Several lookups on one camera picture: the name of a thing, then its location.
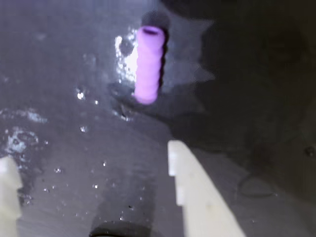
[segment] wet surface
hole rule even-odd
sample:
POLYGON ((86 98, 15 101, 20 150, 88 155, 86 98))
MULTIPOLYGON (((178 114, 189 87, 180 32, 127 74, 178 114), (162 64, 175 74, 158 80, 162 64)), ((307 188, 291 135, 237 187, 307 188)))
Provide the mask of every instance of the wet surface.
POLYGON ((316 235, 312 10, 31 2, 0 0, 0 155, 23 178, 22 237, 126 225, 182 237, 173 138, 193 149, 247 236, 316 235), (146 107, 132 92, 135 33, 148 23, 169 39, 160 96, 146 107))

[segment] pink plastic tube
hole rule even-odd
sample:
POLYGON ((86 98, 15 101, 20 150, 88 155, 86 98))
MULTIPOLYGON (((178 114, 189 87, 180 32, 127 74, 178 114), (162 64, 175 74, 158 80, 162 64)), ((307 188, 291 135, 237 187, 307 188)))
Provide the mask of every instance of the pink plastic tube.
POLYGON ((158 97, 165 35, 162 29, 143 26, 137 32, 137 70, 135 98, 141 104, 151 104, 158 97))

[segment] white plastic piece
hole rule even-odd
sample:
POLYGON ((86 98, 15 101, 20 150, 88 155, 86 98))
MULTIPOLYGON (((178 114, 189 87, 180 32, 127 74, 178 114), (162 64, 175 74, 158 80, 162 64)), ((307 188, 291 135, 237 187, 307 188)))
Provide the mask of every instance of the white plastic piece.
POLYGON ((11 157, 0 158, 0 237, 17 237, 16 220, 21 217, 17 189, 21 177, 11 157))
POLYGON ((175 176, 186 237, 245 237, 213 182, 181 141, 168 143, 169 175, 175 176))

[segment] black hole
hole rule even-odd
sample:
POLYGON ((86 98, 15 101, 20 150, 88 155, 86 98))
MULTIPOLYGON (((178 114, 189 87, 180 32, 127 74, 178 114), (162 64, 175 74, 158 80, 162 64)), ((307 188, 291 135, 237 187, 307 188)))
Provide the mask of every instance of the black hole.
POLYGON ((153 35, 153 36, 154 35, 158 35, 158 32, 153 31, 153 30, 149 30, 149 29, 146 29, 146 28, 144 28, 143 31, 144 31, 144 33, 146 33, 148 35, 153 35))

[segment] purple tube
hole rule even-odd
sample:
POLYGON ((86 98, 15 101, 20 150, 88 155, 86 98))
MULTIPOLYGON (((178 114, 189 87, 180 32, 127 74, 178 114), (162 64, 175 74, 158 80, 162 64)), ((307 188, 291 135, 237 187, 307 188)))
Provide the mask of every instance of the purple tube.
POLYGON ((162 29, 143 26, 137 32, 137 70, 135 98, 141 104, 151 104, 158 97, 165 35, 162 29))

